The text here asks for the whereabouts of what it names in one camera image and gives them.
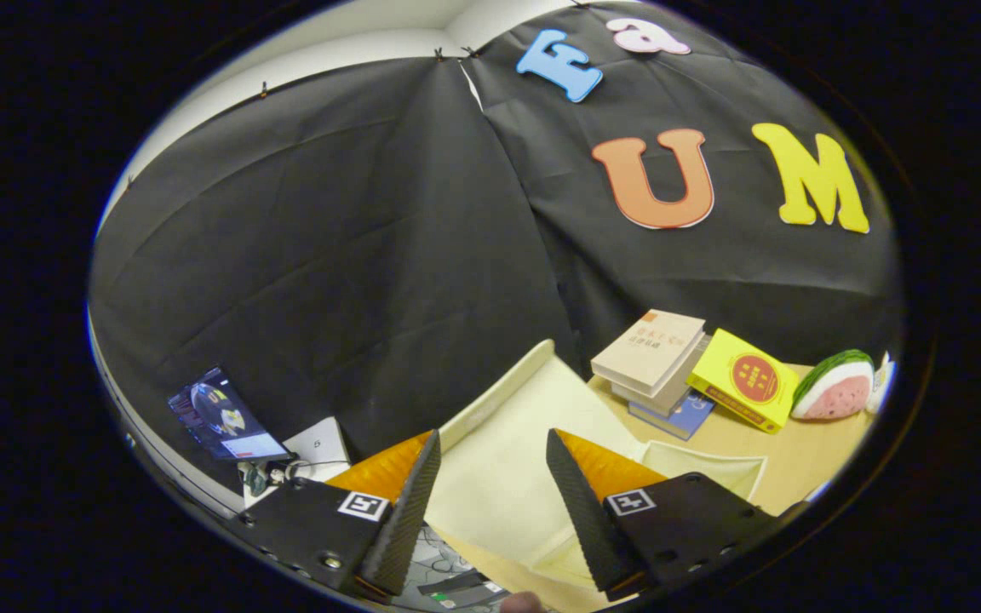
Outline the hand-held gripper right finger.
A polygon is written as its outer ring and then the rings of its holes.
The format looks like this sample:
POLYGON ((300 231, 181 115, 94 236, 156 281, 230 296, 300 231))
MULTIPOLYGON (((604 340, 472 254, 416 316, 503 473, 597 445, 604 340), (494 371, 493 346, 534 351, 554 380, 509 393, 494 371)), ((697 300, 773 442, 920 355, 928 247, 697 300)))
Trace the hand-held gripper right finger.
POLYGON ((772 515, 723 470, 750 457, 651 441, 632 459, 561 428, 548 432, 548 469, 596 589, 627 597, 686 588, 786 527, 806 507, 772 515))

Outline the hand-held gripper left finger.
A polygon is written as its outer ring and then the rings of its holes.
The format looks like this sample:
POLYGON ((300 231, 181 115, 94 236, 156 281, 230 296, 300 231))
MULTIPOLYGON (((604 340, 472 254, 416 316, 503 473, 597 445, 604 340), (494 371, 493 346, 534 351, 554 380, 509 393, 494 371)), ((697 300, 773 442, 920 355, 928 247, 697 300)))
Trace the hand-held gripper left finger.
POLYGON ((231 520, 245 546, 352 598, 399 596, 441 466, 436 428, 328 478, 293 478, 231 520))

